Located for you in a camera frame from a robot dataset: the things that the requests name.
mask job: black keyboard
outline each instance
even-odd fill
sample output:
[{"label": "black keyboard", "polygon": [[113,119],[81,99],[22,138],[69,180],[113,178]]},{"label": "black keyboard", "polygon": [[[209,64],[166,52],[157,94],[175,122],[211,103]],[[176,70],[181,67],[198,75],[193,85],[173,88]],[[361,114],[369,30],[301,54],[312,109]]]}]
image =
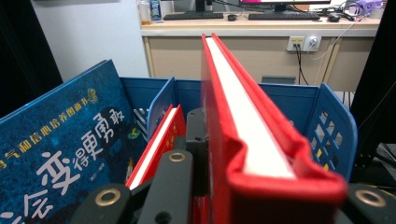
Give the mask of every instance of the black keyboard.
[{"label": "black keyboard", "polygon": [[181,20],[211,20],[223,19],[221,12],[186,12],[182,14],[167,14],[163,17],[165,21],[181,21]]},{"label": "black keyboard", "polygon": [[250,21],[317,21],[320,16],[315,12],[287,12],[248,14]]}]

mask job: computer monitor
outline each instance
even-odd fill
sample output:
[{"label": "computer monitor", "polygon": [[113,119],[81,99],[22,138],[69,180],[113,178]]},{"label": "computer monitor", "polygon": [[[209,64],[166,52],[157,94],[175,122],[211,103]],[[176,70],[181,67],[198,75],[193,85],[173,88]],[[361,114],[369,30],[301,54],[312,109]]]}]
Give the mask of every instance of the computer monitor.
[{"label": "computer monitor", "polygon": [[283,12],[288,5],[327,5],[330,2],[331,0],[239,0],[240,5],[274,6],[274,12]]}]

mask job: desk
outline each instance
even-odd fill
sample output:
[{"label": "desk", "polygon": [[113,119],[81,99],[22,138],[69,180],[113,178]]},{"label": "desk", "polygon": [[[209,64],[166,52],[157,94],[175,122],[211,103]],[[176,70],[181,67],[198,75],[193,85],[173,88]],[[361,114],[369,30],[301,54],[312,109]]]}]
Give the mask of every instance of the desk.
[{"label": "desk", "polygon": [[[334,91],[355,91],[373,45],[379,19],[362,21],[162,21],[141,27],[152,77],[200,78],[201,34],[216,33],[256,81],[262,76],[295,76],[295,52],[286,51],[291,35],[322,36],[317,52],[303,52],[302,68],[309,85],[327,82]],[[344,33],[334,44],[335,39]]]}]

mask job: wall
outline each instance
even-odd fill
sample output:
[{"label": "wall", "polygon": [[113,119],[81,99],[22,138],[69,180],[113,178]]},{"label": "wall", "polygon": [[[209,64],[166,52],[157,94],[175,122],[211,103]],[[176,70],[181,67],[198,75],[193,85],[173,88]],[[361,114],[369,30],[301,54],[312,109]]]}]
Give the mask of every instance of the wall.
[{"label": "wall", "polygon": [[148,77],[135,0],[31,3],[64,81],[112,59],[120,77]]}]

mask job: wall socket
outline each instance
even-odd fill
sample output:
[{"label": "wall socket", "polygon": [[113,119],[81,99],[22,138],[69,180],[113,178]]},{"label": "wall socket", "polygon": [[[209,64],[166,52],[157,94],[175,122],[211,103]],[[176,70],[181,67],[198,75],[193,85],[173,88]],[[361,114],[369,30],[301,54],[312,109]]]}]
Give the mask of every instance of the wall socket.
[{"label": "wall socket", "polygon": [[311,35],[311,36],[291,36],[289,38],[287,51],[297,51],[294,45],[299,44],[301,51],[318,51],[321,36]]},{"label": "wall socket", "polygon": [[300,48],[303,49],[305,42],[305,36],[291,36],[289,38],[288,46],[286,47],[287,51],[297,51],[297,48],[294,45],[300,45]]}]

